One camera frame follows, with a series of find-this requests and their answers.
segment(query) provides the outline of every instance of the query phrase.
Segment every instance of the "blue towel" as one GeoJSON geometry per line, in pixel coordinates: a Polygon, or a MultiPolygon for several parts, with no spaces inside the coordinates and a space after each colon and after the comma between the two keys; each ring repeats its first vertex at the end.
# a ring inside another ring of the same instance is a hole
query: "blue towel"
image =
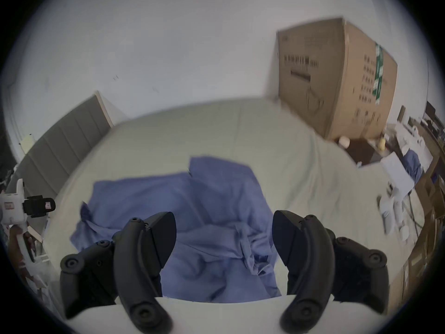
{"type": "Polygon", "coordinates": [[[420,164],[419,156],[417,156],[417,153],[409,149],[406,152],[405,156],[403,156],[402,158],[402,164],[405,170],[413,179],[414,183],[417,184],[417,182],[420,180],[420,177],[422,176],[422,166],[420,164]]]}
{"type": "Polygon", "coordinates": [[[165,297],[248,302],[280,296],[272,212],[252,170],[212,157],[191,158],[189,173],[99,181],[70,240],[79,251],[136,216],[175,215],[177,239],[161,271],[165,297]]]}

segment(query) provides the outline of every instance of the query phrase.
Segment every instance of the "padded headboard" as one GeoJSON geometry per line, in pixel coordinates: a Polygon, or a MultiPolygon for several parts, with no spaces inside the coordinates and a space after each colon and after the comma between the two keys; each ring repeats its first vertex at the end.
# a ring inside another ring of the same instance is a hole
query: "padded headboard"
{"type": "Polygon", "coordinates": [[[98,92],[54,124],[20,162],[6,189],[23,178],[25,196],[55,198],[75,168],[113,126],[98,92]]]}

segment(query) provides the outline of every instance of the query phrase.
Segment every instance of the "white wall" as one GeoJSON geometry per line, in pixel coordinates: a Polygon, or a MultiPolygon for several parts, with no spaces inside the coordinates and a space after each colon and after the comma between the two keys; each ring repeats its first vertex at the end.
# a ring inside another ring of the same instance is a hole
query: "white wall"
{"type": "Polygon", "coordinates": [[[406,118],[421,116],[430,50],[396,0],[48,0],[1,80],[14,152],[21,158],[24,135],[38,139],[94,90],[129,117],[276,95],[276,31],[339,15],[398,62],[389,121],[402,104],[406,118]]]}

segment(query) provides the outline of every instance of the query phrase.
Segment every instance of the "green tape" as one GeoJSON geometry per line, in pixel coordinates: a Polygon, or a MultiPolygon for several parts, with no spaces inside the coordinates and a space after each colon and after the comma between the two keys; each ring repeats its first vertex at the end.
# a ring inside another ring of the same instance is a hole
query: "green tape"
{"type": "Polygon", "coordinates": [[[372,94],[375,96],[375,103],[380,104],[380,92],[382,90],[382,78],[383,78],[383,51],[382,47],[375,44],[375,77],[374,87],[372,94]]]}

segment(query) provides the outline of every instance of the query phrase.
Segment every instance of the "mattress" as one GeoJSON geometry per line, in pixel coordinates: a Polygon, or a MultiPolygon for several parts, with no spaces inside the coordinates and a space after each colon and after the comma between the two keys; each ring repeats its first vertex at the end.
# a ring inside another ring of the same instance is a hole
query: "mattress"
{"type": "MultiPolygon", "coordinates": [[[[94,182],[187,171],[190,157],[200,155],[248,165],[272,212],[314,214],[337,237],[383,251],[390,283],[414,247],[413,236],[401,241],[397,230],[385,235],[377,198],[387,191],[389,176],[381,164],[357,168],[343,149],[323,140],[277,101],[237,99],[147,115],[103,137],[56,198],[57,208],[44,235],[56,270],[65,255],[76,252],[69,237],[94,182]]],[[[415,219],[422,225],[415,191],[411,199],[415,219]]],[[[414,233],[413,223],[410,228],[414,233]]],[[[275,274],[286,293],[287,270],[281,261],[275,274]]]]}

